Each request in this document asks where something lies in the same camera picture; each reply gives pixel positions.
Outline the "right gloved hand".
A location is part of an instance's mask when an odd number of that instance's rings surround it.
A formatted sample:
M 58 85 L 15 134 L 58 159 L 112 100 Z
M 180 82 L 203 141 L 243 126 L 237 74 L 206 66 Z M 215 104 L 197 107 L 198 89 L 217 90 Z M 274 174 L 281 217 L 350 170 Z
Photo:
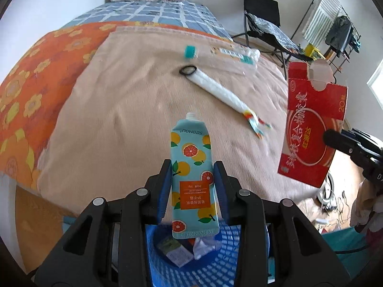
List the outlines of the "right gloved hand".
M 369 180 L 359 185 L 357 197 L 352 205 L 350 226 L 359 232 L 379 232 L 382 230 L 382 187 Z

